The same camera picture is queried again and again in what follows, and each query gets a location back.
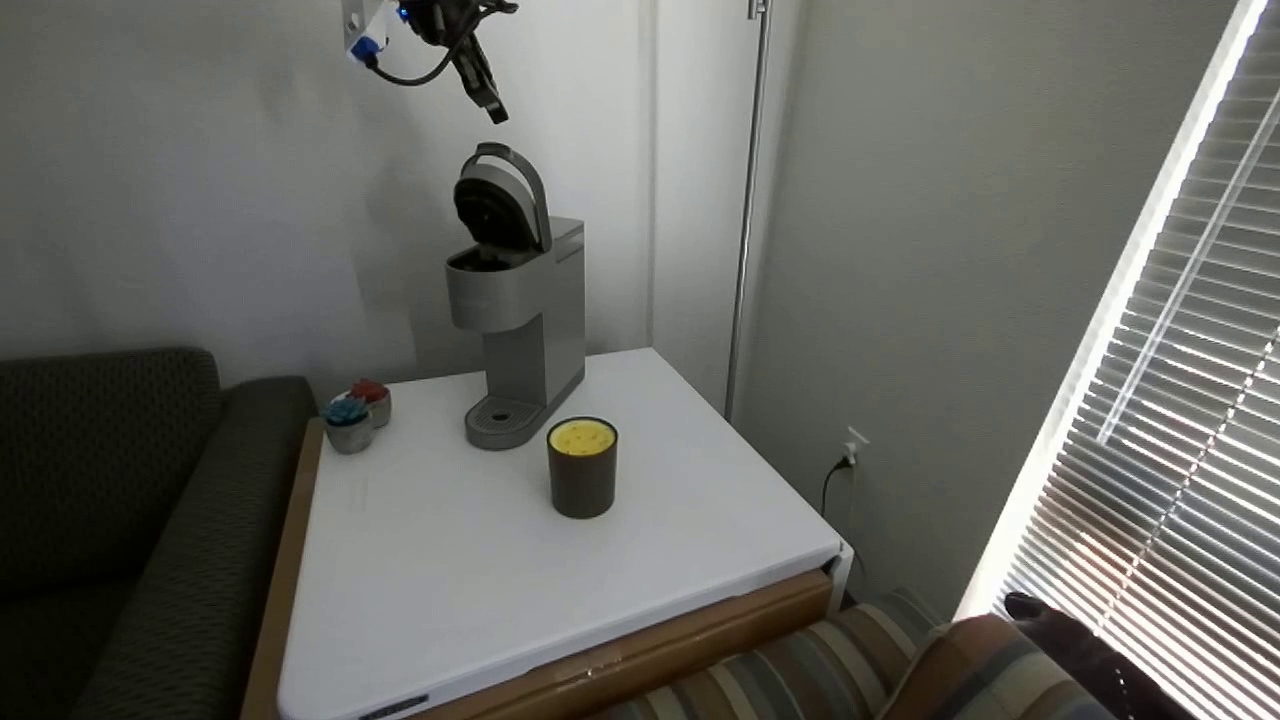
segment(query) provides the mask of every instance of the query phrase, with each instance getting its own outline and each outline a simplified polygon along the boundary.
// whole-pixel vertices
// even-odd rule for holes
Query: gray couch
[[[237,717],[313,411],[192,348],[0,365],[0,720]]]

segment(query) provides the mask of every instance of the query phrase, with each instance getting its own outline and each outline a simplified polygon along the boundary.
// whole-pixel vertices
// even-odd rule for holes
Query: cable
[[[428,78],[392,78],[392,71],[383,71],[383,67],[376,67],[376,66],[367,66],[367,67],[372,67],[372,78],[379,78],[379,79],[387,79],[387,85],[421,88],[421,85],[431,85],[431,79],[449,67],[449,60],[453,60],[453,54],[444,54],[444,60],[441,60]]]
[[[833,475],[844,474],[844,469],[853,469],[849,457],[842,457],[842,461],[827,469],[826,487],[821,487],[821,497],[818,497],[818,514],[821,514],[826,520],[827,520],[827,487],[833,487]]]

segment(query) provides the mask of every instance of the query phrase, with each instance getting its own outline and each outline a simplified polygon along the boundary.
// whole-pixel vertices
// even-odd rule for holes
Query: table top
[[[367,452],[323,446],[283,717],[437,708],[844,553],[647,348],[587,358],[552,417],[621,431],[616,504],[598,520],[552,508],[545,436],[514,452],[466,442],[481,395],[481,373],[392,383],[392,423]]]

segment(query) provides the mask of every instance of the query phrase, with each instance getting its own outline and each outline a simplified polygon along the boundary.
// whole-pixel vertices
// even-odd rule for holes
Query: window
[[[960,615],[1008,590],[1280,717],[1280,0],[1236,6]]]

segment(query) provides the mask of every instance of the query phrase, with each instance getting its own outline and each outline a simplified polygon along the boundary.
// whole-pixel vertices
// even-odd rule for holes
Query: electrical outlet
[[[862,457],[866,457],[866,449],[872,446],[872,436],[866,436],[862,429],[853,429],[853,423],[844,423],[844,461],[849,461],[849,469],[856,469],[862,464]]]

